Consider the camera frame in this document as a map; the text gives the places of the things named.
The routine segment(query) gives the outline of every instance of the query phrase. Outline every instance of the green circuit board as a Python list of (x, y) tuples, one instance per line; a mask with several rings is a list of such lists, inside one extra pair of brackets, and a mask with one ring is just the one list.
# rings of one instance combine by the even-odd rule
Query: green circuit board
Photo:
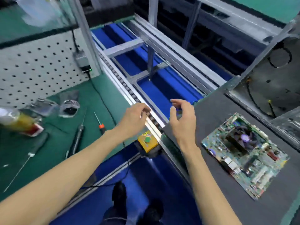
[(202, 140), (202, 145), (254, 200), (261, 197), (289, 159), (238, 113)]

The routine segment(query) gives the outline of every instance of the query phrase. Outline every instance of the black fan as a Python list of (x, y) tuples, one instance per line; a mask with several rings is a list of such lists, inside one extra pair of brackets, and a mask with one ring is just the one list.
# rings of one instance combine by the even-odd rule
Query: black fan
[(251, 152), (257, 145), (254, 133), (246, 126), (235, 127), (226, 139), (244, 153)]

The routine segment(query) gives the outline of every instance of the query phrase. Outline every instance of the black shoe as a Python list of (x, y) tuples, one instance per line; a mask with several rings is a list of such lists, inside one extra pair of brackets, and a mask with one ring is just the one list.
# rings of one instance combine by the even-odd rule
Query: black shoe
[(137, 225), (155, 224), (163, 217), (163, 203), (159, 199), (154, 199), (146, 208), (144, 215), (137, 222)]
[(126, 206), (126, 199), (127, 199), (126, 187), (121, 181), (119, 181), (115, 184), (112, 190), (112, 201), (114, 207), (118, 208), (118, 207)]

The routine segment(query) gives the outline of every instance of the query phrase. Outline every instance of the forearm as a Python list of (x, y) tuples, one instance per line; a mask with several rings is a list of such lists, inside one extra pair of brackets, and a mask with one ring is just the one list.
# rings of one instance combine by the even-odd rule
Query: forearm
[(0, 224), (47, 224), (122, 142), (113, 131), (2, 201)]
[(180, 146), (189, 171), (194, 195), (205, 225), (241, 225), (210, 173), (196, 144)]

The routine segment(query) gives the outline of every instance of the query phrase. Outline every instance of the green button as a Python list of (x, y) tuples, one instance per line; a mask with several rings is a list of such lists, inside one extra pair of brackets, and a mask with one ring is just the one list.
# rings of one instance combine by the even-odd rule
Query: green button
[(149, 136), (148, 136), (148, 137), (146, 137), (146, 138), (145, 138), (145, 140), (144, 140), (144, 141), (145, 141), (145, 143), (149, 143), (149, 142), (150, 142), (150, 140), (151, 140), (151, 137), (149, 137)]

